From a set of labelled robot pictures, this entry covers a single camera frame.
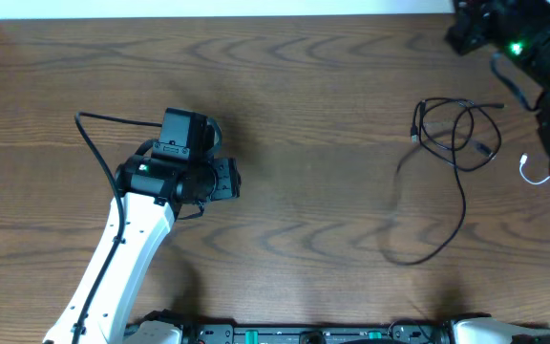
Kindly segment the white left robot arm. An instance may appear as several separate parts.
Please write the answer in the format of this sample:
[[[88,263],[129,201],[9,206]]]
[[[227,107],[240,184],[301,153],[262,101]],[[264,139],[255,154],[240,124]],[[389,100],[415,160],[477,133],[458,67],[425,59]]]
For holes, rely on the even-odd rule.
[[[222,130],[205,115],[169,108],[159,137],[142,143],[116,170],[86,143],[113,191],[106,226],[65,311],[45,334],[47,343],[181,343],[182,328],[160,320],[128,327],[147,269],[164,238],[194,205],[240,196],[241,175],[220,158]]]

